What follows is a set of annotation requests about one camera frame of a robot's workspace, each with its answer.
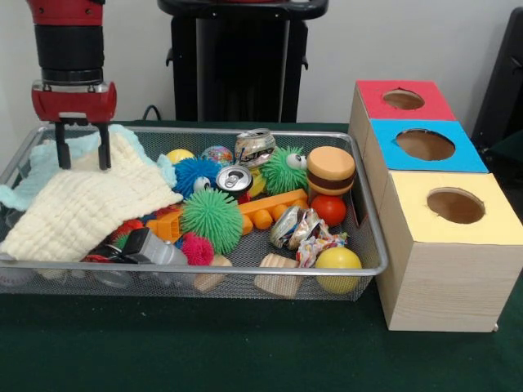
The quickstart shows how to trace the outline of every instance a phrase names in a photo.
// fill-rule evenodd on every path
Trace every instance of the stacked wooden boxes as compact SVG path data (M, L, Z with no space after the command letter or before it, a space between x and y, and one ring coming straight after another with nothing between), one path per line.
M358 81L357 140L391 263L391 330L490 332L523 268L523 226L433 82Z

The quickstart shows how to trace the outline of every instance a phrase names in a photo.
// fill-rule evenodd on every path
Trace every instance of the blue box lid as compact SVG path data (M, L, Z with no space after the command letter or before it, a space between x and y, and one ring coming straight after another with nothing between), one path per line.
M457 121L371 120L391 170L488 173Z

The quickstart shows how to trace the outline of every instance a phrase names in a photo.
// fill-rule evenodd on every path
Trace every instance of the blue spiky ball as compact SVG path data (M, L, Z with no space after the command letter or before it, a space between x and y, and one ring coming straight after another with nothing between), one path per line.
M216 188L216 177L221 170L219 163L201 158L187 158L174 165L177 186L174 191L188 199L194 192L194 182L199 177L207 177L211 186Z

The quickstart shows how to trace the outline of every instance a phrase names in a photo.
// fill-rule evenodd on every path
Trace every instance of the black stool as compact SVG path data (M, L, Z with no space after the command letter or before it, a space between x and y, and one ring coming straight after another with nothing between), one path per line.
M306 61L304 20L329 0L158 0L172 15L176 118L295 123Z

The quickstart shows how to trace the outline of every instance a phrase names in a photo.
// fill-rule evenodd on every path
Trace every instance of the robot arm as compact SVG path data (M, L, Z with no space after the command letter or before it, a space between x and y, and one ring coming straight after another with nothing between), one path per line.
M104 82L105 0L27 0L33 13L42 80L33 84L38 117L56 125L60 167L71 166L65 125L96 126L101 135L100 168L111 167L108 123L116 110L116 88Z

